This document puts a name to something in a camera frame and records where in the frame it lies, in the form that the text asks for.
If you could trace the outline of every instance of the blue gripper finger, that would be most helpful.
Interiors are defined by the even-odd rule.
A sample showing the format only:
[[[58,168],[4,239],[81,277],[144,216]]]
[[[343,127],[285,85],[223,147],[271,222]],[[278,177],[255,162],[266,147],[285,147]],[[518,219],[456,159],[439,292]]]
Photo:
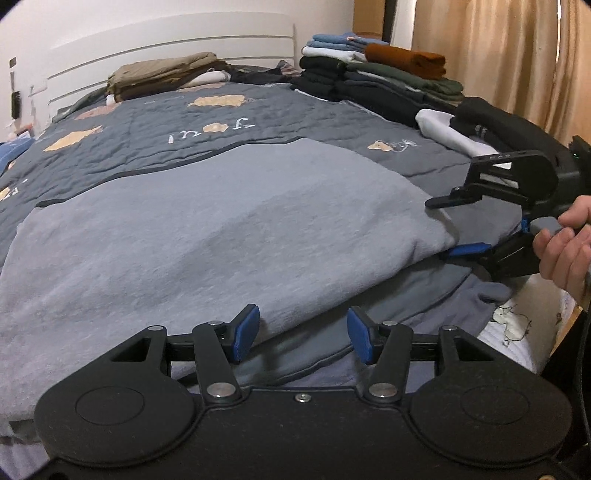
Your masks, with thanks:
[[[232,343],[231,362],[241,362],[250,351],[256,336],[258,335],[261,321],[261,311],[253,303],[249,303],[232,320],[234,327],[234,341]]]
[[[375,328],[374,321],[361,308],[351,307],[348,310],[347,333],[357,356],[366,365],[375,363]]]
[[[491,244],[482,242],[475,244],[457,245],[444,252],[446,258],[466,257],[468,255],[481,255],[492,248]]]

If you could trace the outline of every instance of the folded green shirt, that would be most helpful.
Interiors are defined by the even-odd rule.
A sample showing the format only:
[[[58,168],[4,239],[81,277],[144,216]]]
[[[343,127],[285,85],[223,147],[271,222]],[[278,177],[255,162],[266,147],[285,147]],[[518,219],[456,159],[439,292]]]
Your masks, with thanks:
[[[383,77],[400,80],[407,85],[432,93],[445,100],[458,100],[463,98],[463,85],[460,82],[450,79],[426,80],[412,73],[382,65],[381,63],[349,63],[348,70],[370,72]]]

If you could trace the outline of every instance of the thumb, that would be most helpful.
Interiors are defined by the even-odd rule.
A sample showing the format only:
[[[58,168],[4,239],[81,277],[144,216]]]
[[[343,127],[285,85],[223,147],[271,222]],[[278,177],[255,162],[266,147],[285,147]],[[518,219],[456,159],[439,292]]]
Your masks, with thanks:
[[[558,217],[562,226],[580,228],[591,220],[591,196],[581,195],[577,197],[571,207]]]

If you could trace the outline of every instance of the gray blanket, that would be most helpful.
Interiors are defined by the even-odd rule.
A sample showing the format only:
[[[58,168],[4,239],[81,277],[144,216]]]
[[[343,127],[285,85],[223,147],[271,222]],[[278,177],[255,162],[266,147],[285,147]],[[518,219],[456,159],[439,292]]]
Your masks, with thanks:
[[[472,274],[445,301],[426,312],[403,320],[402,323],[412,327],[415,333],[430,335],[436,334],[441,325],[458,325],[476,336],[490,321],[497,305],[507,301],[510,294],[511,290],[506,285],[487,283]],[[374,320],[380,320],[379,315],[376,316],[371,310],[368,313]],[[363,385],[373,368],[373,365],[361,363],[357,354],[351,352],[304,378],[288,383],[287,386],[306,388]],[[434,375],[433,362],[412,362],[406,391],[416,391]]]
[[[0,416],[30,418],[48,387],[148,325],[185,333],[256,303],[263,342],[329,310],[454,245],[427,198],[349,150],[300,139],[34,210],[0,276]]]
[[[87,136],[74,142],[82,134],[73,132]],[[0,266],[17,225],[39,201],[69,198],[126,171],[205,158],[240,142],[294,137],[348,148],[432,196],[461,185],[470,161],[417,130],[346,103],[321,102],[286,85],[232,83],[128,100],[115,109],[95,105],[49,127],[1,177],[0,191],[8,187],[10,193],[0,202]],[[462,243],[495,244],[521,219],[519,207],[486,198],[448,214]]]

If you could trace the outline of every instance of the bed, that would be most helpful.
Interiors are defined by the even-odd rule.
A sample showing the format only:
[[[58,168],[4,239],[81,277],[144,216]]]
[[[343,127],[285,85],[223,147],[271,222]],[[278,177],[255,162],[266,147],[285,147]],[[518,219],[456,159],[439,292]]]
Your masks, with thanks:
[[[151,20],[65,43],[51,50],[47,90],[34,98],[38,121],[46,124],[59,109],[103,86],[122,64],[212,51],[231,63],[274,67],[280,60],[294,62],[293,37],[285,15],[226,12]],[[517,306],[498,309],[522,287],[491,283],[472,265],[437,258],[457,241],[497,243],[520,220],[518,207],[494,199],[436,218],[424,214],[424,199],[460,184],[469,161],[355,104],[323,102],[285,84],[215,83],[110,108],[99,98],[50,124],[0,177],[0,190],[8,189],[0,202],[0,365],[9,372],[0,388],[0,466],[14,478],[38,467],[45,457],[31,416],[39,395],[158,316],[168,318],[161,322],[169,334],[186,333],[202,321],[229,321],[244,303],[256,302],[261,334],[235,369],[245,386],[362,380],[371,368],[351,353],[345,313],[352,304],[376,321],[395,318],[421,333],[454,323],[539,370],[556,323],[544,322],[543,352],[532,353],[526,331],[534,324],[523,327],[506,318],[507,310],[521,318]],[[308,177],[294,183],[304,178],[304,167]],[[357,184],[351,183],[352,172]],[[242,190],[243,196],[235,194]],[[199,192],[207,195],[195,196]],[[270,201],[281,207],[273,210]],[[206,215],[187,205],[226,213]],[[367,218],[355,223],[360,211],[368,212]],[[322,222],[314,235],[301,234],[317,217]],[[214,225],[212,218],[221,223]],[[392,223],[402,218],[410,222],[408,229]],[[177,228],[184,224],[212,226],[205,234]],[[266,234],[258,237],[261,231]],[[404,236],[406,231],[412,236]],[[253,238],[258,257],[245,253],[244,239]],[[268,238],[281,240],[259,249]],[[131,248],[119,248],[125,241],[135,242],[130,244],[139,255],[135,260]],[[368,247],[360,251],[359,244]],[[289,251],[274,249],[277,245],[289,245]],[[404,258],[396,254],[401,249]],[[207,296],[197,298],[192,295],[206,277],[194,275],[199,266],[191,258],[203,251],[215,259],[209,270],[225,273],[211,282]],[[137,265],[129,267],[150,255],[155,263],[142,274]],[[254,259],[254,270],[245,267],[244,256]],[[275,261],[264,263],[269,256]],[[315,262],[302,263],[306,256],[319,259],[317,270]],[[273,265],[284,262],[291,268],[266,280]],[[161,264],[172,267],[163,271]],[[176,275],[179,267],[184,274],[175,277],[171,272]],[[258,278],[255,270],[261,269],[265,275]],[[148,270],[150,281],[142,276]],[[322,276],[326,271],[330,276]],[[242,280],[232,283],[237,275]],[[245,287],[244,279],[254,277],[269,295]],[[223,295],[220,285],[227,286]],[[166,305],[164,310],[142,306],[147,296],[163,291],[168,296],[155,304]],[[143,300],[128,301],[138,292]],[[221,305],[216,296],[223,297]],[[525,296],[513,302],[522,303]],[[200,315],[192,312],[194,304]],[[429,379],[431,370],[413,365],[409,389]],[[191,365],[174,366],[173,377],[189,388],[192,374]]]

